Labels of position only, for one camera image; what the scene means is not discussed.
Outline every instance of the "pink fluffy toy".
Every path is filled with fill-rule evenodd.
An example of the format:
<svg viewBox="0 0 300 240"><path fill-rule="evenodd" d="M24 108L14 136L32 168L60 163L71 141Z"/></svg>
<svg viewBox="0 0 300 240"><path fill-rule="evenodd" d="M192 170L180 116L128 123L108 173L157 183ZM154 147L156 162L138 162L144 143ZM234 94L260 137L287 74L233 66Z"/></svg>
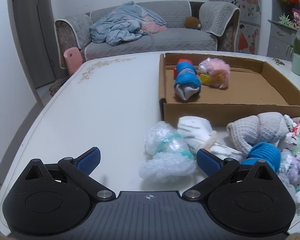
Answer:
<svg viewBox="0 0 300 240"><path fill-rule="evenodd" d="M199 64L198 74L203 85L226 89L229 85L230 66L218 58L207 58Z"/></svg>

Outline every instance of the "cardboard box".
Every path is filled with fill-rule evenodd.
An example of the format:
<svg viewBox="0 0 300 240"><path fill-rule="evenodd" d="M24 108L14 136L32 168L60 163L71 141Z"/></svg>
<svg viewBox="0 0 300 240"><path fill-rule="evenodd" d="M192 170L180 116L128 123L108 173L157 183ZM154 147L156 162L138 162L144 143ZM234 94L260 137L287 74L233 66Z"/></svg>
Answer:
<svg viewBox="0 0 300 240"><path fill-rule="evenodd" d="M207 57L220 58L231 67L229 88L202 85L199 96L181 100L174 92L173 68L181 58L197 67ZM166 53L160 56L159 102L161 119L177 126L185 115L226 126L240 118L264 112L300 117L300 90L269 63L250 58L207 54Z"/></svg>

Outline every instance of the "green plant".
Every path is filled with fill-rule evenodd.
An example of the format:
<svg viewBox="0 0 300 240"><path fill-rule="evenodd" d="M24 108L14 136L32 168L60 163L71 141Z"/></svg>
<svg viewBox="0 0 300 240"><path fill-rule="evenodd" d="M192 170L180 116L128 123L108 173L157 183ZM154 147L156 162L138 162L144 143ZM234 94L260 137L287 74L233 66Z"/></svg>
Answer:
<svg viewBox="0 0 300 240"><path fill-rule="evenodd" d="M283 15L281 15L280 17L279 17L279 19L281 20L279 23L281 23L281 24L285 24L285 25L291 25L291 21L289 20L289 15L288 16L285 16L284 14Z"/></svg>

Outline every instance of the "brown plush toy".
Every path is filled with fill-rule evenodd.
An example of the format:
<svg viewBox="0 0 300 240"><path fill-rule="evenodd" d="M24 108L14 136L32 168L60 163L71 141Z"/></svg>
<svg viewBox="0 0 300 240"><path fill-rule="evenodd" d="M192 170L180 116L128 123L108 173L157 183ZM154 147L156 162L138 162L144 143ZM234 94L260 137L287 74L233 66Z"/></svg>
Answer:
<svg viewBox="0 0 300 240"><path fill-rule="evenodd" d="M184 22L184 27L188 29L195 29L200 30L201 29L201 23L196 17L187 17Z"/></svg>

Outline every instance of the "mint green cup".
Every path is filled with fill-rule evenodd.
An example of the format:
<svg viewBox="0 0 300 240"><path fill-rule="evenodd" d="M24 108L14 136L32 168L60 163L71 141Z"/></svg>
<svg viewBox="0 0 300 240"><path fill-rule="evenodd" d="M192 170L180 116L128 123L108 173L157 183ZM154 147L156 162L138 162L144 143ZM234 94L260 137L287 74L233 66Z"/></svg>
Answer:
<svg viewBox="0 0 300 240"><path fill-rule="evenodd" d="M300 76L300 55L293 53L291 71Z"/></svg>

